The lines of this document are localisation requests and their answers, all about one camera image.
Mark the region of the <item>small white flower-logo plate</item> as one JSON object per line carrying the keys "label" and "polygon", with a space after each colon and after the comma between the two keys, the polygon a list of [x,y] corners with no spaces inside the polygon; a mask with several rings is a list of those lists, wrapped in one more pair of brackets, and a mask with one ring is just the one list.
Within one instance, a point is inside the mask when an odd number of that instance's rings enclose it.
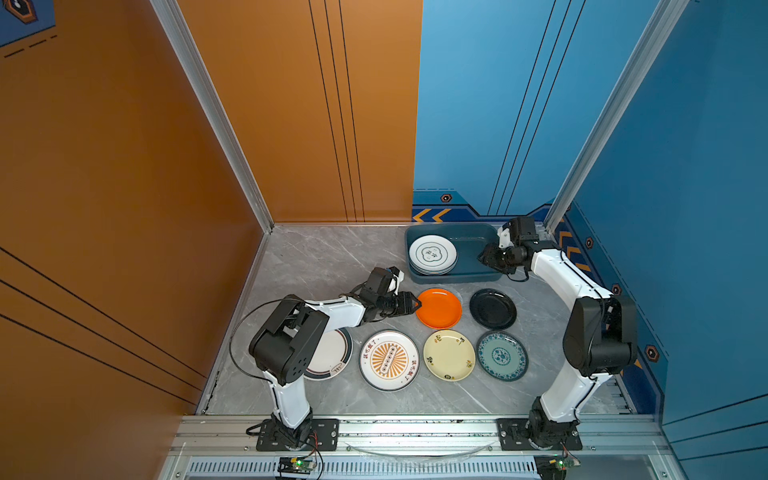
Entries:
{"label": "small white flower-logo plate", "polygon": [[454,243],[439,235],[416,238],[408,247],[411,267],[422,275],[443,275],[458,262],[458,250]]}

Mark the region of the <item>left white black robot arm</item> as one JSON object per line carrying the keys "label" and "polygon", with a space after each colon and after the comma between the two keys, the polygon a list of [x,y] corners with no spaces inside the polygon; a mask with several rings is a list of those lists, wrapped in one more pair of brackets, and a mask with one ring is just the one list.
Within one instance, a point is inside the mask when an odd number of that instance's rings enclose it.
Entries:
{"label": "left white black robot arm", "polygon": [[266,425],[287,447],[304,447],[310,437],[313,413],[304,374],[322,336],[416,313],[422,303],[400,289],[403,280],[404,273],[396,267],[376,267],[365,282],[336,299],[308,301],[287,295],[253,336],[248,353],[263,372],[273,400]]}

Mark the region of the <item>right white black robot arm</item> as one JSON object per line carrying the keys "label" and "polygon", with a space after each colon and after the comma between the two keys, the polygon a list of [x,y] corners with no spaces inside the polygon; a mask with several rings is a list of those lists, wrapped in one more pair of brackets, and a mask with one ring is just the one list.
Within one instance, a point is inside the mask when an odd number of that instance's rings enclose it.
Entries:
{"label": "right white black robot arm", "polygon": [[577,434],[579,415],[597,389],[637,359],[637,309],[584,274],[535,221],[518,216],[498,230],[478,260],[501,273],[521,268],[544,280],[571,309],[562,340],[565,362],[549,389],[538,396],[523,427],[510,433],[532,449],[561,447]]}

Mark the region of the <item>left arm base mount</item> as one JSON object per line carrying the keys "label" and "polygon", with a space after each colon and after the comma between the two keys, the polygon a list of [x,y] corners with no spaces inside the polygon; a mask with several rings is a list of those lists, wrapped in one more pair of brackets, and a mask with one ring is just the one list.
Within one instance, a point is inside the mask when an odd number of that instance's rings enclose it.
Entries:
{"label": "left arm base mount", "polygon": [[256,449],[277,452],[317,448],[325,453],[336,451],[338,440],[338,419],[310,419],[292,430],[276,418],[270,418],[259,425]]}

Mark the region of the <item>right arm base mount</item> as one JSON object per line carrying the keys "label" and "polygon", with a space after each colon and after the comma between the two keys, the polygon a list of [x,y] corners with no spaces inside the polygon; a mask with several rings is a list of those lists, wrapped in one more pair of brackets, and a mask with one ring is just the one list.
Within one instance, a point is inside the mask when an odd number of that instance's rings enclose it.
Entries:
{"label": "right arm base mount", "polygon": [[548,419],[531,421],[523,418],[500,418],[496,420],[496,425],[503,451],[583,449],[576,421],[562,423]]}

